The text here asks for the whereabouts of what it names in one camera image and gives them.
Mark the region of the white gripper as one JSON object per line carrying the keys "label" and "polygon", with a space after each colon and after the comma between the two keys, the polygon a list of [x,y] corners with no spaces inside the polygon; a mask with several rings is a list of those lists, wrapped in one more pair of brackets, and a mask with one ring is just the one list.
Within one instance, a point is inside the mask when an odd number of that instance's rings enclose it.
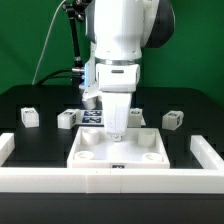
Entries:
{"label": "white gripper", "polygon": [[132,93],[140,76],[138,64],[115,66],[96,65],[99,91],[102,93],[105,132],[121,141],[125,135]]}

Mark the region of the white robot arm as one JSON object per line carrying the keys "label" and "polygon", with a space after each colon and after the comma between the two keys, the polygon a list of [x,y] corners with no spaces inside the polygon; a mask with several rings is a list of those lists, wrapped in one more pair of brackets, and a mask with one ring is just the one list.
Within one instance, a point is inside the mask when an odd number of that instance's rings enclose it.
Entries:
{"label": "white robot arm", "polygon": [[159,48],[171,38],[174,11],[170,0],[93,0],[85,13],[94,51],[85,65],[82,101],[93,109],[102,100],[105,132],[119,141],[140,79],[142,49]]}

